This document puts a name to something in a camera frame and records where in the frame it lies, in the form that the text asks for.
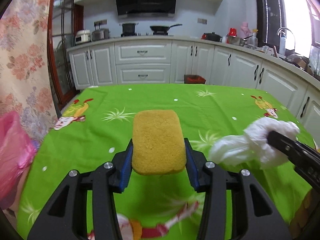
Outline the person's right hand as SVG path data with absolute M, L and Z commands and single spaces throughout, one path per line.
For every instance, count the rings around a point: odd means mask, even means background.
M 311 189 L 289 225 L 293 239 L 319 239 L 319 193 Z

